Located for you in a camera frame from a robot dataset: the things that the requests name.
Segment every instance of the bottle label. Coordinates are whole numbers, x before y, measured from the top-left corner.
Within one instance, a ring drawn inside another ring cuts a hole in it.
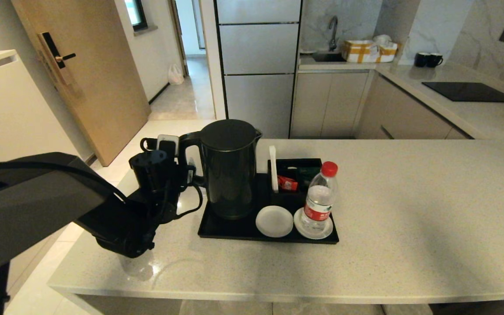
[[[310,219],[315,221],[324,221],[330,217],[330,211],[332,209],[332,205],[318,205],[314,203],[310,198],[306,198],[306,204],[304,205],[304,213]]]

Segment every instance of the black induction cooktop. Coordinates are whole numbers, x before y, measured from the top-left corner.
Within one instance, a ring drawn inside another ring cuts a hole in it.
[[[504,93],[476,82],[422,82],[453,102],[504,102]]]

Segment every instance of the kitchen counter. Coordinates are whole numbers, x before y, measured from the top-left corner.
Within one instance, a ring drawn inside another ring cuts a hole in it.
[[[137,259],[101,249],[84,232],[48,285],[85,309],[88,296],[352,304],[504,299],[503,142],[267,139],[258,143],[259,173],[267,171],[269,145],[280,159],[339,165],[337,245],[203,239],[201,209],[160,226],[155,248]],[[131,171],[119,184],[124,193],[136,187]],[[188,189],[179,211],[196,204]]]
[[[311,56],[301,56],[299,73],[354,70],[354,66],[364,65],[315,62]],[[374,69],[403,88],[473,138],[504,141],[504,102],[453,102],[421,83],[428,81],[482,82],[504,92],[504,82],[451,62],[446,62],[436,68],[418,68],[393,63],[368,63],[366,67]]]

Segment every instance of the yellow object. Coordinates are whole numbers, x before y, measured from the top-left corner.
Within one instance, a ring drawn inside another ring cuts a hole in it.
[[[342,56],[347,62],[391,62],[397,50],[395,43],[384,47],[372,40],[346,40]]]

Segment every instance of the tiled floor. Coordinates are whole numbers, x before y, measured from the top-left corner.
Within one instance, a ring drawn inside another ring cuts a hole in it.
[[[180,136],[188,132],[199,131],[212,121],[151,120],[141,128],[108,167],[102,167],[100,163],[96,162],[92,164],[91,168],[111,184],[117,185],[130,169],[128,160],[140,152],[139,143],[141,138],[157,137],[159,134]],[[75,223],[68,225],[8,305],[5,311],[6,315],[88,315],[88,313],[46,285],[52,273],[54,273],[81,233],[82,229]]]
[[[169,85],[152,102],[149,120],[215,119],[210,75],[205,56],[188,58],[190,76]]]

